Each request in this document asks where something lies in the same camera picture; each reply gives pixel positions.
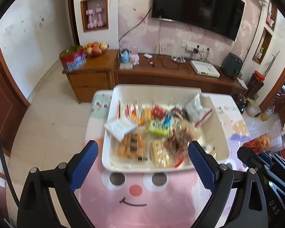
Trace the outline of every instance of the pink nose print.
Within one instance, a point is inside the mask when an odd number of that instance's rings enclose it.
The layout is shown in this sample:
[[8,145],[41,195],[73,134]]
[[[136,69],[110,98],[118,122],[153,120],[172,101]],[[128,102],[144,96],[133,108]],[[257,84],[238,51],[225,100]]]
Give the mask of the pink nose print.
[[143,189],[139,185],[134,184],[129,188],[129,192],[132,196],[140,196],[143,193]]

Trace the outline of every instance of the pink dumbbell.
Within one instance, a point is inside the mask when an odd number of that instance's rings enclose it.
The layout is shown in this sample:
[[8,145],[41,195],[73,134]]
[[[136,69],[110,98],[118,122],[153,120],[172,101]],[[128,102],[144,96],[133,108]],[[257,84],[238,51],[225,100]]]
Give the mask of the pink dumbbell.
[[103,23],[102,18],[101,18],[102,11],[103,11],[103,9],[101,7],[96,8],[96,13],[98,14],[98,22],[97,22],[98,27],[104,26],[104,23]]
[[93,14],[94,14],[94,10],[93,9],[88,9],[86,11],[86,15],[89,16],[89,24],[87,24],[87,28],[91,29],[95,27],[95,23],[93,22]]

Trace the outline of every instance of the pink floral wallpaper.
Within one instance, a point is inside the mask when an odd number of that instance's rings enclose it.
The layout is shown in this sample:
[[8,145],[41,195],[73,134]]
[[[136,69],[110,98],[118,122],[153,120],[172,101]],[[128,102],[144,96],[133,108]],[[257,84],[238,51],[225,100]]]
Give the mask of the pink floral wallpaper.
[[[152,6],[152,1],[118,0],[119,37],[144,18]],[[245,2],[245,9],[235,42],[209,30],[180,22],[162,21],[159,35],[160,21],[152,19],[150,12],[141,25],[120,41],[119,47],[131,49],[136,45],[139,52],[155,54],[159,50],[160,36],[161,54],[189,56],[192,52],[181,48],[182,41],[185,39],[207,45],[211,49],[208,60],[214,65],[220,65],[229,52],[244,61],[259,24],[261,3],[258,0],[242,1]]]

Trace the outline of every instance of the pink table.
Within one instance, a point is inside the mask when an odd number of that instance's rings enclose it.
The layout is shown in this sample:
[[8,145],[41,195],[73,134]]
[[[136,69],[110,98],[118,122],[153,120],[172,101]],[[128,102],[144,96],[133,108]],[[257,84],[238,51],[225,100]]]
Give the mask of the pink table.
[[[249,133],[231,96],[208,94],[219,114],[230,147],[225,163],[234,170],[247,168],[237,159],[240,141]],[[80,203],[97,228],[189,228],[201,213],[211,192],[204,188],[195,170],[174,173],[113,173],[101,162],[103,124],[108,116],[112,91],[95,93],[87,126],[85,144],[95,140],[99,155],[80,189]],[[232,190],[217,227],[229,214]]]

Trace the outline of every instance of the white router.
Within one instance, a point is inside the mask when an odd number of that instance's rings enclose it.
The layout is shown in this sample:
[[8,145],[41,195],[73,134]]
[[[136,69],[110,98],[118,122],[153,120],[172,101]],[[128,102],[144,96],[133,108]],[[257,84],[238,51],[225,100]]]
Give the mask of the white router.
[[191,60],[190,64],[194,71],[199,75],[211,76],[215,78],[219,78],[220,76],[220,73],[210,63],[203,63],[200,61]]

